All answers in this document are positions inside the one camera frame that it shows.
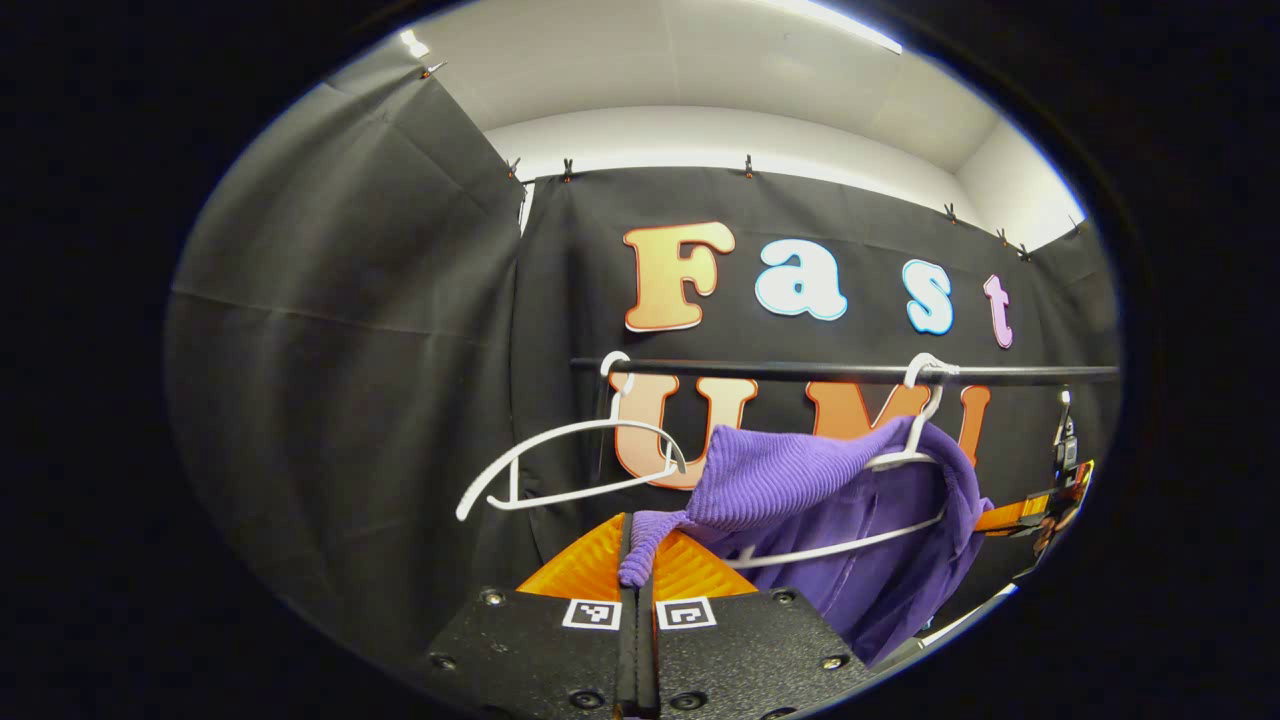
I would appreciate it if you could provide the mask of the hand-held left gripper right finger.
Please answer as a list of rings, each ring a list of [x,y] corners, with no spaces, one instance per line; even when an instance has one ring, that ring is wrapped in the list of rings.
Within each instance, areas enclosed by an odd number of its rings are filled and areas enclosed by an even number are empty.
[[[800,591],[759,591],[672,532],[637,592],[637,715],[778,719],[817,712],[873,678]]]

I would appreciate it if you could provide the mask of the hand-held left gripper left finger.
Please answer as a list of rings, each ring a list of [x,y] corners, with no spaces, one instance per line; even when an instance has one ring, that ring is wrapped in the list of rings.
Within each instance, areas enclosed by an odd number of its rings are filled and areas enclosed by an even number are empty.
[[[635,702],[637,593],[620,585],[631,518],[576,539],[516,588],[476,589],[425,678],[480,719],[622,719]]]

